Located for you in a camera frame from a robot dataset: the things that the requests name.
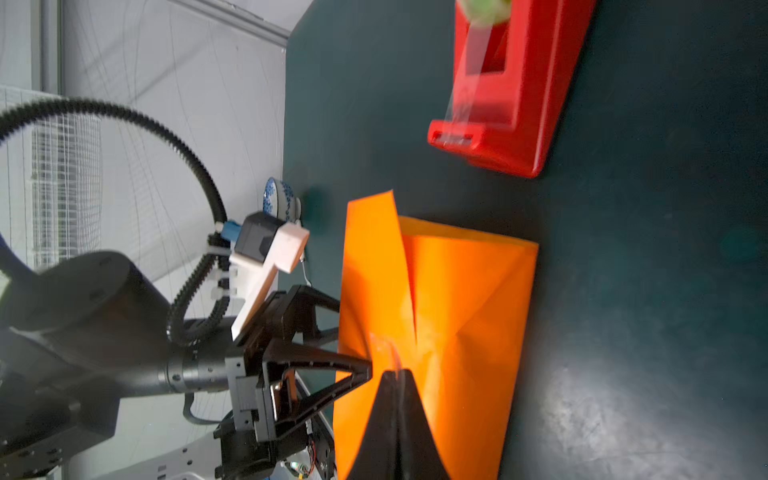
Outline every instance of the folded orange paper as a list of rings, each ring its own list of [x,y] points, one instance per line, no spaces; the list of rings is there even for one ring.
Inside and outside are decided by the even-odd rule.
[[[413,372],[451,478],[498,477],[537,252],[526,240],[398,217],[392,192],[349,203],[339,352],[371,359],[373,380],[336,402],[339,478],[382,373],[397,369]]]

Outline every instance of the black cable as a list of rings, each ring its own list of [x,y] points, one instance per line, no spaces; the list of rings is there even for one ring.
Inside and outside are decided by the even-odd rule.
[[[185,393],[184,394],[184,409],[181,411],[181,415],[184,415],[184,418],[187,419],[189,423],[193,423],[195,425],[219,425],[221,421],[219,420],[206,420],[196,417],[192,413],[192,404],[194,403],[194,393]]]
[[[8,140],[16,131],[21,130],[27,125],[63,114],[92,114],[126,121],[142,127],[165,140],[181,156],[182,160],[187,163],[197,181],[200,182],[210,205],[211,213],[214,216],[214,223],[225,223],[227,221],[227,211],[224,208],[224,203],[221,200],[216,184],[214,184],[214,180],[210,177],[200,159],[197,158],[197,155],[174,132],[148,116],[122,105],[84,98],[54,98],[23,104],[0,115],[0,145]],[[219,233],[210,235],[208,237],[208,244],[216,247],[229,247],[230,245]],[[25,273],[18,268],[18,263],[21,263],[21,261],[15,257],[13,252],[5,245],[5,242],[0,245],[0,257],[2,258],[2,271],[6,275],[13,275],[12,278],[15,279],[25,277]],[[170,342],[180,346],[191,346],[198,343],[210,335],[223,318],[230,302],[228,295],[224,295],[216,301],[213,312],[199,327],[195,329],[184,328],[184,314],[187,312],[192,297],[197,292],[197,289],[200,288],[203,280],[205,280],[205,277],[210,273],[216,262],[218,262],[218,266],[222,271],[229,270],[229,260],[226,256],[205,253],[190,278],[181,287],[179,294],[176,295],[173,304],[168,310],[166,320],[166,335]],[[220,279],[219,287],[228,290],[229,280]]]
[[[214,430],[214,436],[216,436],[218,438],[219,434],[221,433],[221,426],[224,424],[224,422],[226,422],[227,420],[231,419],[232,417],[234,417],[234,412],[232,410],[230,410],[230,412],[227,413],[224,416],[224,418],[221,419],[221,422],[219,422],[219,426],[216,427],[216,429]]]

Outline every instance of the blue and white bowl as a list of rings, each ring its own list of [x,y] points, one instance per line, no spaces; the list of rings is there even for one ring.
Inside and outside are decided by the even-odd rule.
[[[293,196],[289,184],[271,177],[264,187],[262,210],[267,215],[295,223],[301,218],[301,200]]]

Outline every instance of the dark green table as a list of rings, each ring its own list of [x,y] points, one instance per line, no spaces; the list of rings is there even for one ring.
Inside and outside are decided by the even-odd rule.
[[[452,27],[446,0],[315,0],[296,27],[284,169],[316,286],[339,295],[346,203],[384,190],[535,240],[501,477],[768,478],[768,3],[599,4],[536,180],[427,145]]]

